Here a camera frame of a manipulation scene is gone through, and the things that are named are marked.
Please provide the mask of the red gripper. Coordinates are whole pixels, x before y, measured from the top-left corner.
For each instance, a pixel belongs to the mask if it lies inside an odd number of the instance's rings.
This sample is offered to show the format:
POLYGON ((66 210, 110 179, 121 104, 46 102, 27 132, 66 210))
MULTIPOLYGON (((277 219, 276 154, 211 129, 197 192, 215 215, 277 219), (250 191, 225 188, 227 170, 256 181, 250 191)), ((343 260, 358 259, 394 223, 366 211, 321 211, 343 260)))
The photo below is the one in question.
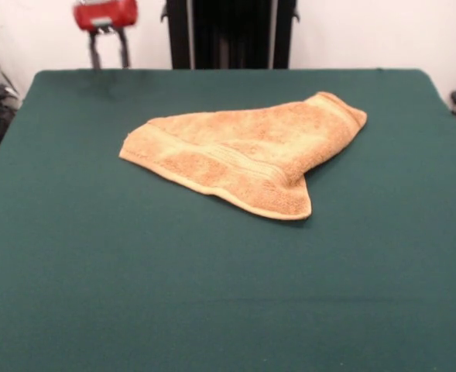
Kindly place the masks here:
MULTIPOLYGON (((122 28, 135 25, 138 18, 138 2, 122 1, 78 1, 73 6, 73 15, 78 27, 89 32, 89 53, 93 69, 101 69, 101 59, 97 49, 97 32, 105 27, 122 28)), ((124 30, 117 31, 121 49, 123 68, 130 67, 129 45, 124 30)))

